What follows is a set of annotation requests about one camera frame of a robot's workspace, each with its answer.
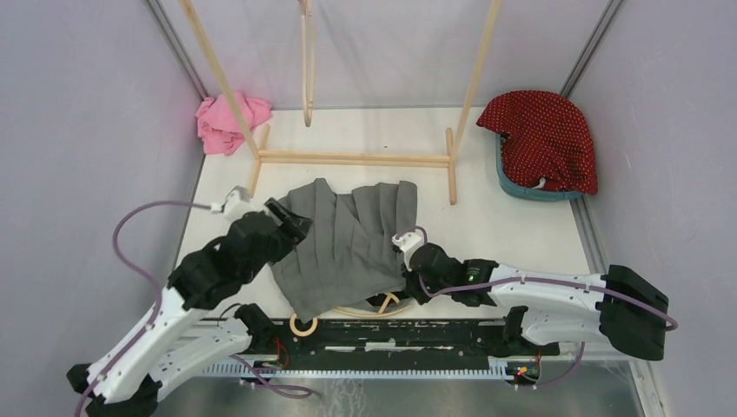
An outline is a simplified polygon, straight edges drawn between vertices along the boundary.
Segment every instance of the pink cloth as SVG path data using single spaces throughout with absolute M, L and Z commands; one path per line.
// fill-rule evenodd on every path
M 270 119 L 271 104 L 266 100 L 248 98 L 240 91 L 234 91 L 233 95 L 251 131 Z M 233 155 L 241 143 L 245 142 L 241 128 L 230 111 L 228 100 L 222 94 L 217 100 L 212 97 L 204 99 L 195 116 L 197 135 L 203 139 L 206 154 Z

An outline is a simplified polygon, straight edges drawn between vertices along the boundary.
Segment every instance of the white table surface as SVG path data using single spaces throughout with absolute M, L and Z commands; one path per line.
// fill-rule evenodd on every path
M 336 193 L 348 193 L 377 182 L 417 184 L 417 224 L 430 241 L 448 255 L 464 260 L 486 258 L 530 270 L 561 274 L 588 271 L 581 239 L 568 202 L 530 202 L 506 195 L 499 187 L 494 137 L 475 126 L 482 109 L 471 109 L 456 168 L 458 203 L 448 202 L 446 169 L 362 167 L 335 165 L 264 164 L 253 201 L 286 193 L 317 177 L 324 177 Z M 455 126 L 457 108 L 315 110 L 312 127 L 303 124 L 301 110 L 276 111 L 269 121 L 268 149 L 445 154 L 445 128 Z M 256 141 L 262 127 L 256 129 Z M 232 156 L 207 156 L 197 185 L 195 202 L 222 202 L 236 185 L 249 180 L 253 158 L 243 145 Z M 224 235 L 229 223 L 205 210 L 193 210 L 179 260 Z M 272 318 L 287 318 L 294 310 L 276 286 L 269 267 L 223 301 L 209 316 L 217 317 L 235 303 L 257 303 Z M 415 306 L 393 318 L 492 318 L 506 310 L 467 308 L 443 296 Z M 348 318 L 327 312 L 322 318 Z

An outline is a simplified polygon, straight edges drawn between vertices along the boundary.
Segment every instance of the red cloth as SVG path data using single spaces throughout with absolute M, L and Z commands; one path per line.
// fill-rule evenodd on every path
M 512 91 L 488 104 L 477 125 L 507 137 L 501 144 L 504 174 L 517 185 L 547 191 L 596 194 L 594 142 L 583 114 L 565 97 L 547 91 Z

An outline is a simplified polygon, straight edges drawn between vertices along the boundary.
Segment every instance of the wooden clothes rack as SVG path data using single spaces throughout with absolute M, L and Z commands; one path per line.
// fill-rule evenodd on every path
M 312 109 L 314 107 L 315 93 L 315 29 L 312 23 L 312 1 L 299 0 L 300 11 L 302 14 L 302 108 L 304 111 L 304 122 L 309 127 L 312 123 Z M 481 78 L 481 70 L 486 61 L 486 53 L 488 50 L 491 35 L 494 30 L 496 17 L 499 15 L 501 0 L 491 0 L 488 8 L 488 14 L 484 29 L 481 34 L 481 43 L 476 54 L 476 62 L 474 73 L 471 76 L 471 82 L 468 85 L 466 99 L 463 102 L 461 118 L 458 121 L 458 127 L 455 133 L 451 128 L 445 131 L 446 155 L 404 155 L 404 154 L 366 154 L 351 152 L 308 152 L 296 150 L 272 150 L 267 149 L 269 140 L 270 126 L 266 124 L 262 132 L 261 141 L 256 145 L 253 135 L 251 135 L 250 126 L 243 118 L 243 114 L 238 108 L 233 90 L 230 88 L 228 78 L 222 70 L 220 62 L 212 49 L 207 34 L 203 28 L 203 24 L 197 15 L 191 0 L 179 0 L 184 14 L 187 16 L 189 25 L 195 33 L 200 48 L 205 55 L 205 59 L 212 70 L 217 83 L 220 85 L 222 93 L 225 95 L 230 110 L 238 122 L 238 126 L 248 144 L 251 154 L 253 154 L 256 163 L 251 172 L 249 180 L 249 192 L 253 196 L 258 183 L 258 176 L 261 173 L 261 166 L 264 163 L 311 163 L 311 164 L 330 164 L 330 165 L 381 165 L 381 166 L 400 166 L 400 167 L 430 167 L 443 168 L 448 170 L 448 192 L 450 204 L 454 205 L 458 201 L 457 188 L 455 183 L 455 162 L 458 156 L 458 149 L 461 146 L 463 133 L 468 123 L 468 113 L 471 104 L 474 101 L 476 89 Z

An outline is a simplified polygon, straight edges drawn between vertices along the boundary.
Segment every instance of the gray wall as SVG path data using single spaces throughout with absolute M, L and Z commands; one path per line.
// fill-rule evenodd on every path
M 161 0 L 210 94 L 215 78 L 177 0 Z M 302 106 L 297 0 L 193 0 L 231 87 Z M 490 0 L 314 0 L 315 106 L 460 105 Z M 607 0 L 504 1 L 476 103 L 558 91 Z
M 594 134 L 612 263 L 670 297 L 671 415 L 734 415 L 737 3 L 626 2 L 573 100 Z
M 141 203 L 191 197 L 198 100 L 142 1 L 5 2 L 0 39 L 0 414 L 71 415 L 67 369 L 152 301 L 110 233 Z M 123 232 L 162 281 L 184 211 Z

